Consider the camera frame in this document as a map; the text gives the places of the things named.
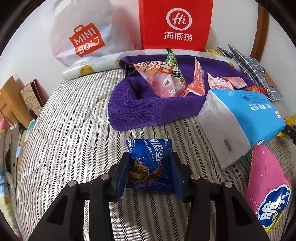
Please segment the yellow pink snack packet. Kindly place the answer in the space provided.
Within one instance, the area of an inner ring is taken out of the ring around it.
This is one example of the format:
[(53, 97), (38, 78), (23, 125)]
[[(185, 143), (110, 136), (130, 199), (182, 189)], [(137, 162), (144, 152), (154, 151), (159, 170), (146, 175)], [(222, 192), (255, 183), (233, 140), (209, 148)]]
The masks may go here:
[(267, 146), (252, 147), (251, 169), (244, 199), (266, 232), (282, 217), (291, 196), (290, 178)]

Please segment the dark blue cookie packet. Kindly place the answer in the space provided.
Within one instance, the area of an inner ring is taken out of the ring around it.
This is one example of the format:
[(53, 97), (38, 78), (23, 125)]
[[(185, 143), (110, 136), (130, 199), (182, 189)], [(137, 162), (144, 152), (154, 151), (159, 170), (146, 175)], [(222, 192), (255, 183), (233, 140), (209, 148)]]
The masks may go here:
[(129, 139), (126, 187), (159, 193), (175, 193), (170, 168), (170, 139)]

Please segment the red candy wrapper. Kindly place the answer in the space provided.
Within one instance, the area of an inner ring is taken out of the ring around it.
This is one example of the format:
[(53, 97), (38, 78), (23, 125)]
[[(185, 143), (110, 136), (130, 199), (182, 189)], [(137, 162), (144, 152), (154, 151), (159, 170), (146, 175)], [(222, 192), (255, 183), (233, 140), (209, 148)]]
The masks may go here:
[(253, 86), (247, 87), (247, 88), (245, 88), (245, 90), (246, 91), (259, 92), (259, 93), (262, 93), (262, 94), (266, 94), (267, 93), (267, 89), (266, 88), (260, 87), (258, 85), (253, 85)]

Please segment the pink white snack sachet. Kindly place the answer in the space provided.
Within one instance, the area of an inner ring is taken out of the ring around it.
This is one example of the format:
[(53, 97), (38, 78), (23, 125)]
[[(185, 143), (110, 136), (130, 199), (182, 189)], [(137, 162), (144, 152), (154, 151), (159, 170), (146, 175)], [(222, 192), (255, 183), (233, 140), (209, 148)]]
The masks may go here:
[(213, 77), (210, 73), (207, 73), (208, 84), (211, 89), (231, 89), (233, 90), (232, 84), (221, 78), (221, 77)]

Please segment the long pink striped snack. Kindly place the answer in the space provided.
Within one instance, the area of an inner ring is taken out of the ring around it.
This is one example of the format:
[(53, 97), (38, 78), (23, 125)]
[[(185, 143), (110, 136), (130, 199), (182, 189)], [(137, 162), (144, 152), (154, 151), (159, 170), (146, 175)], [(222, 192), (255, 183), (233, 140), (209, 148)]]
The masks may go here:
[(195, 58), (193, 81), (187, 86), (187, 90), (198, 96), (206, 95), (204, 71), (197, 58)]

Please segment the pink red bean snack packet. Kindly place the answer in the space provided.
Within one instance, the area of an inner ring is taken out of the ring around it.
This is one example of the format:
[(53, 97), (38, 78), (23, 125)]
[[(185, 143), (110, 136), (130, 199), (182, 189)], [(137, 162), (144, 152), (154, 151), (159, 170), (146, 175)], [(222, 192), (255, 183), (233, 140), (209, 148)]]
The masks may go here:
[(160, 98), (186, 97), (184, 83), (173, 75), (171, 67), (161, 61), (145, 61), (132, 65)]

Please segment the green snack packet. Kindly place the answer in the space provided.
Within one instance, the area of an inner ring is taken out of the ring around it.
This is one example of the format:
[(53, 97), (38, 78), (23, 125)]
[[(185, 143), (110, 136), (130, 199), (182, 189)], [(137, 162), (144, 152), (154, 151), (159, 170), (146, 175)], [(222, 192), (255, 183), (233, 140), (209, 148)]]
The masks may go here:
[(175, 78), (177, 78), (178, 80), (180, 80), (185, 86), (187, 86), (185, 78), (178, 66), (178, 63), (177, 63), (177, 60), (176, 60), (173, 50), (170, 48), (167, 48), (166, 50), (167, 50), (168, 55), (166, 57), (165, 63), (167, 63), (168, 66), (170, 66), (170, 68), (172, 69), (173, 76)]

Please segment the pink candy wrapper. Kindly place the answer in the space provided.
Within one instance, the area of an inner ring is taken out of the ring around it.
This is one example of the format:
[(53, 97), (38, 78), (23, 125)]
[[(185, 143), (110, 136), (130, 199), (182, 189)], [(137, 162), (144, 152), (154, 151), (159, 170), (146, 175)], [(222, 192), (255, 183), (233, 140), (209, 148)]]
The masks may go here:
[(247, 87), (247, 84), (241, 77), (222, 77), (230, 82), (230, 84), (236, 89), (242, 89)]

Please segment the colourful cartoon fabric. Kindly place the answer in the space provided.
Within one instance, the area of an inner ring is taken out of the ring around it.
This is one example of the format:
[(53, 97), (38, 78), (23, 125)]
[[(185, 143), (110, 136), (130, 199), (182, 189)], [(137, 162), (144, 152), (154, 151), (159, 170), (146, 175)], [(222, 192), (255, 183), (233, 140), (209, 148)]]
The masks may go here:
[(10, 127), (5, 119), (1, 120), (1, 214), (19, 240), (23, 237), (19, 228), (16, 189), (22, 156), (35, 122), (30, 121), (26, 128), (21, 123)]

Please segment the yellow chips packet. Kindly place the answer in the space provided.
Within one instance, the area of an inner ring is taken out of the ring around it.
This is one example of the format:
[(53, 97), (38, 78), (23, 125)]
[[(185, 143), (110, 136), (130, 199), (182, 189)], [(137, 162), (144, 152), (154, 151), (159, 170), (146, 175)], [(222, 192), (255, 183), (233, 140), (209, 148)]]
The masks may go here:
[(284, 121), (285, 127), (277, 136), (295, 142), (295, 115), (284, 118)]

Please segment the grey checked star cloth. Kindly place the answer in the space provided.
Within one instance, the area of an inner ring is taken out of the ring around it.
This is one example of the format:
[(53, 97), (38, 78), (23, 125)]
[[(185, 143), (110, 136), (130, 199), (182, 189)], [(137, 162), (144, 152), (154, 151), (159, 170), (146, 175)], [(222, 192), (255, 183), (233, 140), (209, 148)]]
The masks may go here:
[(231, 44), (228, 44), (228, 47), (230, 52), (220, 47), (218, 47), (217, 50), (225, 57), (235, 60), (242, 72), (247, 77), (249, 77), (258, 86), (265, 88), (267, 90), (267, 98), (270, 101), (274, 102), (282, 100), (282, 95), (279, 92), (278, 87), (266, 72), (264, 67), (254, 57), (242, 55)]

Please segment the fruit print paper roll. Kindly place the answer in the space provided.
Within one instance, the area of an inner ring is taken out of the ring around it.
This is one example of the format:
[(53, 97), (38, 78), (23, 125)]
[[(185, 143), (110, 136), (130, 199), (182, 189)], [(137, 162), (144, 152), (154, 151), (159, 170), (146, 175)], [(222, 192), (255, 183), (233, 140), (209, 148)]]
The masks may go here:
[[(192, 50), (174, 49), (175, 55), (191, 55), (195, 57), (203, 57), (208, 59), (214, 59), (224, 61), (230, 64), (236, 70), (240, 70), (239, 65), (235, 60), (220, 55), (215, 55), (209, 52), (200, 52)], [(93, 74), (96, 72), (102, 72), (106, 70), (112, 70), (119, 68), (119, 60), (127, 56), (140, 56), (140, 55), (167, 55), (166, 49), (144, 49), (120, 52), (101, 57), (87, 57), (83, 60), (76, 62), (74, 65), (68, 67), (63, 71), (62, 76), (65, 80), (72, 80), (77, 77)]]

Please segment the white Miniso plastic bag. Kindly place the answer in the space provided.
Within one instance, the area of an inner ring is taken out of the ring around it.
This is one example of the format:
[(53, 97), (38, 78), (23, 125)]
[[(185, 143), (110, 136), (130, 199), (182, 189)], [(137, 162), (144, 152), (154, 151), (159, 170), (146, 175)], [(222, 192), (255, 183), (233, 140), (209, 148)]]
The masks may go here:
[(42, 22), (53, 56), (70, 67), (142, 47), (138, 1), (46, 1)]

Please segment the red paper Haidilao bag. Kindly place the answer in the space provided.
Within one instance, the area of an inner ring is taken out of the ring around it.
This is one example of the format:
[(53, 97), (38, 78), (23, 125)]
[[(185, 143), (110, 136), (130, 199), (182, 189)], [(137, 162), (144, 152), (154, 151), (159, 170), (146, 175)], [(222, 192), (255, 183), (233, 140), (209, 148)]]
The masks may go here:
[(204, 51), (210, 31), (212, 0), (138, 2), (144, 49)]

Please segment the brown wooden door frame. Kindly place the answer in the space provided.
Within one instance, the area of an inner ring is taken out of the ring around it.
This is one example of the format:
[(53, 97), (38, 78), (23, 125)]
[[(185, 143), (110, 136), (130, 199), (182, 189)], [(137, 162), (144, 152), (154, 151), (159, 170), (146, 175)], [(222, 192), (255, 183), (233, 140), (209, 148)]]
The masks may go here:
[(250, 53), (251, 57), (254, 57), (257, 61), (260, 61), (265, 48), (269, 25), (269, 13), (267, 10), (258, 5), (257, 15), (257, 29), (254, 37), (252, 50)]

